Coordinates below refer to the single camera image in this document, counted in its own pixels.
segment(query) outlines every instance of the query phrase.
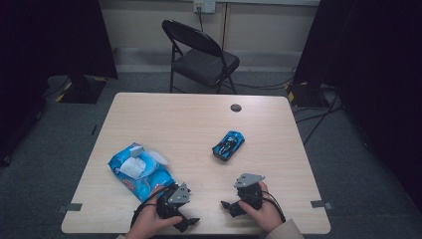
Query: chair leg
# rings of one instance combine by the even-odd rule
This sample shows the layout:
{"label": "chair leg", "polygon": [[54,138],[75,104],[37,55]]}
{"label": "chair leg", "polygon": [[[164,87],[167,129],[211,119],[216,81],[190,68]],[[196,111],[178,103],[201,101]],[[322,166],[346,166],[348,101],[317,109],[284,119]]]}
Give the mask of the chair leg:
{"label": "chair leg", "polygon": [[233,84],[233,81],[232,81],[232,77],[229,75],[228,78],[229,78],[230,86],[232,86],[233,93],[235,95],[237,95],[237,92],[236,92],[236,89],[235,89],[235,85]]}
{"label": "chair leg", "polygon": [[173,69],[171,69],[171,73],[170,73],[170,92],[173,93],[173,77],[174,77],[174,72]]}

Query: black folding chair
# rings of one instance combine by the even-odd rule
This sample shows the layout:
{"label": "black folding chair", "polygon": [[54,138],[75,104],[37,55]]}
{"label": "black folding chair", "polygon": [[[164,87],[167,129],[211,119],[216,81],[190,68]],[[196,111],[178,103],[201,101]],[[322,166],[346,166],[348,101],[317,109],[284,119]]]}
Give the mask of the black folding chair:
{"label": "black folding chair", "polygon": [[[170,92],[173,88],[174,73],[178,73],[190,80],[200,83],[208,88],[217,88],[220,93],[223,82],[228,79],[227,88],[236,93],[231,74],[239,67],[239,58],[224,52],[220,46],[207,34],[173,20],[164,20],[162,29],[170,39],[172,46]],[[185,54],[180,50],[177,43],[181,43],[191,49]]]}

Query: table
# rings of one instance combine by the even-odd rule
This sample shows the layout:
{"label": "table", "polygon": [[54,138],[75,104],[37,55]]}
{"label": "table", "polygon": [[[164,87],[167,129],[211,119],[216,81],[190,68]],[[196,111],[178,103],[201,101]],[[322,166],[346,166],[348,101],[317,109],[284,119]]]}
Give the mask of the table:
{"label": "table", "polygon": [[[241,106],[239,112],[231,106]],[[229,131],[245,143],[223,162],[211,148]],[[191,189],[180,211],[200,221],[183,234],[263,234],[249,216],[232,218],[221,200],[239,200],[233,187],[244,172],[265,175],[270,192],[302,233],[324,234],[330,225],[287,99],[283,97],[117,94],[106,116],[72,203],[65,233],[124,233],[139,201],[111,173],[107,163],[133,142],[160,152],[167,169]],[[171,227],[161,234],[180,234]]]}

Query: blue plastic bag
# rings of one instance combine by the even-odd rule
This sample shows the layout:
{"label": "blue plastic bag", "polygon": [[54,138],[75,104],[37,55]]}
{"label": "blue plastic bag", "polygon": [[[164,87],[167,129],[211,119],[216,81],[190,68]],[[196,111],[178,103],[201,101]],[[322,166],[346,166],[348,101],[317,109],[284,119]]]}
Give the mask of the blue plastic bag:
{"label": "blue plastic bag", "polygon": [[139,148],[140,144],[134,142],[131,146],[117,153],[108,165],[112,173],[129,189],[141,202],[143,202],[154,189],[155,185],[168,186],[175,182],[163,165],[158,163],[144,148],[138,156],[144,162],[145,168],[138,178],[132,178],[120,171],[125,161],[131,158],[131,150]]}

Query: plastic bag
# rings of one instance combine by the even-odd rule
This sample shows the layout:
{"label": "plastic bag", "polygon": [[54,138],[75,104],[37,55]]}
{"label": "plastic bag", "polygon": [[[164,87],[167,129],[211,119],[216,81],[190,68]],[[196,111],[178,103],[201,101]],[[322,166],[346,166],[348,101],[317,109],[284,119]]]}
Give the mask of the plastic bag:
{"label": "plastic bag", "polygon": [[[117,153],[108,163],[112,173],[143,202],[155,185],[168,186],[175,182],[163,165],[157,162],[140,144],[131,146]],[[127,168],[127,175],[122,171]]]}

